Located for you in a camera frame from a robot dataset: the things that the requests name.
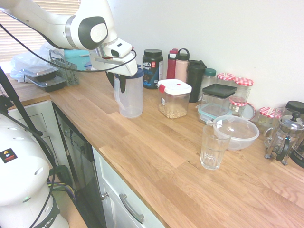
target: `glass cup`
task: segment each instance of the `glass cup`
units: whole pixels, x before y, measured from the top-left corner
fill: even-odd
[[[279,123],[279,119],[282,116],[285,115],[291,115],[294,112],[294,110],[290,109],[290,108],[276,108],[275,109],[275,115],[272,121],[272,127],[266,129],[264,131],[264,145],[268,148],[270,146],[271,140],[273,138],[273,136],[276,133],[276,129],[277,129],[277,124]]]
[[[231,139],[230,135],[219,135],[215,128],[224,127],[219,124],[205,125],[203,128],[203,139],[200,153],[200,163],[208,170],[219,168],[226,149]]]

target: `drawer handle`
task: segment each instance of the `drawer handle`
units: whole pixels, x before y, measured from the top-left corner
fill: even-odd
[[[127,195],[125,194],[119,194],[119,198],[122,201],[123,205],[125,206],[125,208],[128,210],[128,212],[130,212],[130,214],[137,220],[139,221],[140,224],[143,224],[143,219],[144,219],[144,215],[139,215],[137,214],[132,207],[128,204],[128,202],[126,201],[127,199]]]

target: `plastic pitcher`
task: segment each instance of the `plastic pitcher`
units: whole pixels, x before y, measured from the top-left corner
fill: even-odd
[[[119,113],[127,118],[135,118],[143,112],[143,76],[144,72],[137,65],[137,73],[132,76],[121,76],[115,74],[114,97],[119,106]],[[121,88],[121,82],[124,82],[125,88]]]

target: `black thermos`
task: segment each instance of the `black thermos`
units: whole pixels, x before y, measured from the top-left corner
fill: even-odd
[[[187,84],[192,87],[190,103],[196,103],[199,100],[200,84],[206,68],[206,65],[201,60],[189,60]]]

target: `dish rack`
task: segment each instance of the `dish rack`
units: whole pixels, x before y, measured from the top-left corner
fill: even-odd
[[[53,58],[51,56],[52,53],[54,53],[55,55],[61,56],[61,58]],[[74,63],[70,63],[70,62],[66,61],[65,58],[63,57],[63,55],[58,53],[58,52],[55,52],[53,50],[49,50],[49,56],[50,56],[50,59],[51,59],[52,63],[57,64],[61,67],[66,67],[66,68],[69,68],[69,69],[77,70],[77,65],[75,65]],[[79,76],[78,76],[77,72],[75,72],[75,71],[66,70],[66,69],[58,67],[58,71],[56,72],[56,75],[64,78],[66,80],[66,85],[67,86],[73,86],[73,85],[78,85],[79,84]]]

